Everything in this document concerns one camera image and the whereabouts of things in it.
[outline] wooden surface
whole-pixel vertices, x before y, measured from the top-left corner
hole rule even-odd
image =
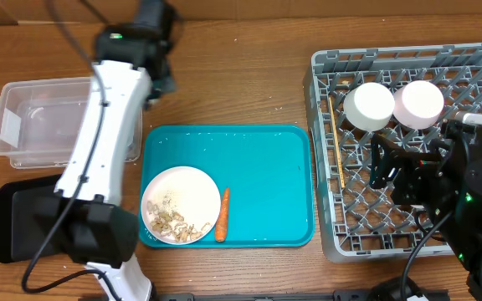
[[[74,26],[90,46],[101,26]],[[144,134],[164,124],[297,124],[307,130],[302,77],[317,50],[482,42],[482,16],[329,18],[188,23],[171,56],[179,91],[145,113]],[[0,28],[0,92],[13,81],[85,76],[87,69],[51,26]],[[137,213],[142,158],[125,171],[123,207]],[[0,187],[61,172],[18,171],[0,156]],[[139,244],[144,274],[160,293],[296,293],[370,288],[400,275],[404,261],[334,264],[321,251],[319,227],[300,248],[152,250]],[[40,296],[22,293],[26,263],[0,263],[0,300],[67,300],[100,292],[91,276]],[[81,269],[64,255],[43,258],[37,287]],[[422,258],[412,278],[468,299],[456,258]]]

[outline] dish rack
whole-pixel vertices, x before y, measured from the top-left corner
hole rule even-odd
[[[372,132],[346,121],[343,100],[358,85],[377,82],[393,93],[414,80],[429,80],[444,95],[435,125],[411,130],[394,118],[380,131],[408,151],[426,151],[439,125],[458,110],[482,114],[482,43],[400,48],[359,48],[316,52],[304,79],[306,115],[315,149],[317,208],[323,251],[332,262],[406,257],[423,234],[415,208],[392,203],[392,183],[369,187]],[[334,113],[337,137],[331,130]],[[336,141],[345,187],[339,185]],[[429,220],[422,220],[430,227]],[[444,242],[431,239],[419,256],[449,255]]]

